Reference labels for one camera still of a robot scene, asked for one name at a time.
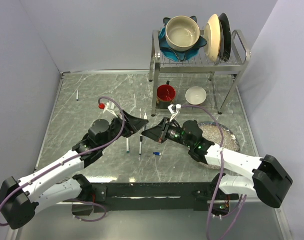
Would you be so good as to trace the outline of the white marker black tip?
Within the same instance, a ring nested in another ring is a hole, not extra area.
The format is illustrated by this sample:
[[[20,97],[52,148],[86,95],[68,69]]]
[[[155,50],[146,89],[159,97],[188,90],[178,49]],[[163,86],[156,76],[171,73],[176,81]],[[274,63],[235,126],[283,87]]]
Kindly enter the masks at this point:
[[[142,142],[143,142],[143,135],[139,136],[139,156],[142,155]]]

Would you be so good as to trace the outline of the white marker green end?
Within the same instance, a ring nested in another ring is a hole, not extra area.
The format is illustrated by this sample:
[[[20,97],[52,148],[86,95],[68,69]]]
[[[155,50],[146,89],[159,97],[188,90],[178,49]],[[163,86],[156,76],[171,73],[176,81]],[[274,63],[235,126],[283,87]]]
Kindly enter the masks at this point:
[[[130,153],[129,138],[126,138],[126,152]]]

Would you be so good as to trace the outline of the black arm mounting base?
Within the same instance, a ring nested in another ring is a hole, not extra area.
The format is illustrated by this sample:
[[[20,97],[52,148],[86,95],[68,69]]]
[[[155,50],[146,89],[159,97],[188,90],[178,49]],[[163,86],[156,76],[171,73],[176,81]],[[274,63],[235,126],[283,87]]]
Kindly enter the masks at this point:
[[[214,189],[211,182],[92,183],[76,199],[101,204],[108,211],[207,211]]]

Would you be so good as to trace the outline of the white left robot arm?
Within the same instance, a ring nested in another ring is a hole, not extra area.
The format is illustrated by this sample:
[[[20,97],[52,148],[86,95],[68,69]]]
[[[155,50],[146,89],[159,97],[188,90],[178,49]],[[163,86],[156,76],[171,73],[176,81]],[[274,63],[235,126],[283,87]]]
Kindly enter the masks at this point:
[[[82,140],[58,160],[18,180],[12,176],[5,179],[0,187],[0,226],[15,230],[58,202],[86,202],[93,194],[92,185],[76,172],[101,158],[103,150],[114,141],[132,136],[148,122],[124,110],[114,114],[112,120],[97,119]]]

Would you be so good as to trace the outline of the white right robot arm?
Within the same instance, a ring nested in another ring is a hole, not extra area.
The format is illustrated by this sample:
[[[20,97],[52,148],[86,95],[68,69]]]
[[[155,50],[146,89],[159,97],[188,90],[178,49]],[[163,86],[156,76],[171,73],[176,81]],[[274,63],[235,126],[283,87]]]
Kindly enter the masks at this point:
[[[174,141],[186,146],[189,156],[195,161],[236,173],[236,176],[223,174],[219,182],[210,187],[211,195],[216,199],[231,194],[248,195],[258,197],[277,209],[293,184],[292,178],[274,156],[249,156],[221,147],[203,137],[196,120],[188,120],[179,126],[165,117],[142,134],[158,143]]]

